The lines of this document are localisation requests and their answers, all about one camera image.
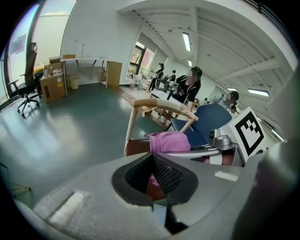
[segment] chair base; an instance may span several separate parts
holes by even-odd
[[[25,109],[25,107],[26,107],[26,105],[28,104],[28,103],[30,103],[30,102],[34,102],[34,103],[36,103],[37,104],[37,106],[39,106],[39,102],[37,101],[37,100],[34,100],[33,98],[36,98],[37,96],[39,96],[40,94],[36,94],[36,95],[34,95],[34,96],[32,96],[32,97],[28,97],[28,94],[26,94],[25,95],[25,97],[26,97],[26,99],[25,99],[25,101],[23,101],[19,106],[18,106],[18,113],[20,112],[20,107],[22,106],[22,105],[24,105],[23,106],[23,109],[22,109],[22,117],[25,117],[25,115],[24,115],[24,109]]]

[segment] trash bin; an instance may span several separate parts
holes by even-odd
[[[77,89],[78,88],[78,78],[70,79],[71,82],[71,89]]]

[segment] green floor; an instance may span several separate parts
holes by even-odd
[[[131,107],[104,85],[79,86],[39,108],[31,103],[26,119],[16,111],[21,101],[0,113],[0,162],[10,181],[32,188],[33,205],[84,169],[123,156]],[[133,138],[162,130],[139,113]]]

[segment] white sticker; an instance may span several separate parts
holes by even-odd
[[[228,172],[222,172],[222,171],[216,172],[215,176],[218,178],[223,178],[223,179],[226,179],[229,181],[234,181],[234,182],[236,182],[239,179],[239,177],[237,175],[234,175],[234,174],[228,173]]]

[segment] purple cloth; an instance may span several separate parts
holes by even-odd
[[[184,133],[162,132],[145,136],[150,138],[150,151],[154,153],[191,151],[191,145]]]

